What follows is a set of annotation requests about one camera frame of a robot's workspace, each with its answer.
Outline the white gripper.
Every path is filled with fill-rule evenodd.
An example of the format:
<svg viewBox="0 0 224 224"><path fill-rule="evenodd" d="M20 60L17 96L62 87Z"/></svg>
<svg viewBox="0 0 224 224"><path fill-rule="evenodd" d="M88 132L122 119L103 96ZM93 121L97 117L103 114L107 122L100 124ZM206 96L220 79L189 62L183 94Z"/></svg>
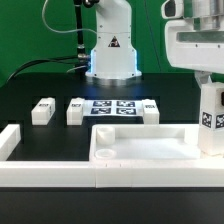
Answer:
<svg viewBox="0 0 224 224"><path fill-rule="evenodd" d="M224 22L218 30L195 31L192 20L168 21L165 46L172 67L196 70L199 87L212 82L210 72L224 74Z"/></svg>

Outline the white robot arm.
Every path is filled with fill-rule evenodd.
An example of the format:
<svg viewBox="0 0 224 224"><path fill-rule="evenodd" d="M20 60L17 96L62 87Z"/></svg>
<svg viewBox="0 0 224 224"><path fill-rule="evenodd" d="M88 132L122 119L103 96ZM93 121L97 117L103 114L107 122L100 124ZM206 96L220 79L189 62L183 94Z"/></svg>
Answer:
<svg viewBox="0 0 224 224"><path fill-rule="evenodd" d="M96 6L97 43L88 79L122 85L141 76L131 43L132 9L127 0L90 0ZM165 49L171 66L194 72L199 85L224 74L224 0L165 0L161 6Z"/></svg>

